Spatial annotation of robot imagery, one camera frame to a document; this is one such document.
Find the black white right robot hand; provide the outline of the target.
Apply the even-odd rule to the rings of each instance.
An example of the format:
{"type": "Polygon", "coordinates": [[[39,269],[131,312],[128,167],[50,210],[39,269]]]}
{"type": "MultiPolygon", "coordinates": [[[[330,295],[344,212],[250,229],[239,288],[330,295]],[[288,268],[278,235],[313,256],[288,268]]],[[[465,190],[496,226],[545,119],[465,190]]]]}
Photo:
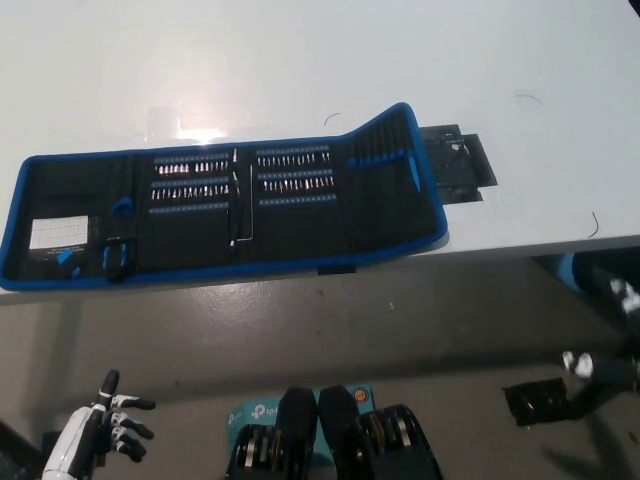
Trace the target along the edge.
{"type": "Polygon", "coordinates": [[[630,386],[639,390],[639,293],[626,280],[610,272],[597,270],[596,283],[617,307],[623,330],[628,334],[622,353],[615,357],[598,357],[589,352],[562,353],[564,369],[580,378],[604,385],[630,386]]]}

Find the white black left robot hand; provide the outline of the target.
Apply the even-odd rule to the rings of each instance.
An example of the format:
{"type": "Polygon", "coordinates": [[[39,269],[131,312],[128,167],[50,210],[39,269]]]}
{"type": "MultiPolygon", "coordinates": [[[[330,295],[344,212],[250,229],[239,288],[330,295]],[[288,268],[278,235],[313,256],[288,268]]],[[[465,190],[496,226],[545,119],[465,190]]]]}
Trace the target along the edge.
{"type": "Polygon", "coordinates": [[[116,452],[139,463],[147,454],[143,442],[154,438],[144,423],[125,412],[127,408],[151,411],[156,403],[135,395],[119,394],[120,373],[107,373],[95,400],[76,409],[54,444],[41,478],[90,479],[116,452]]]}

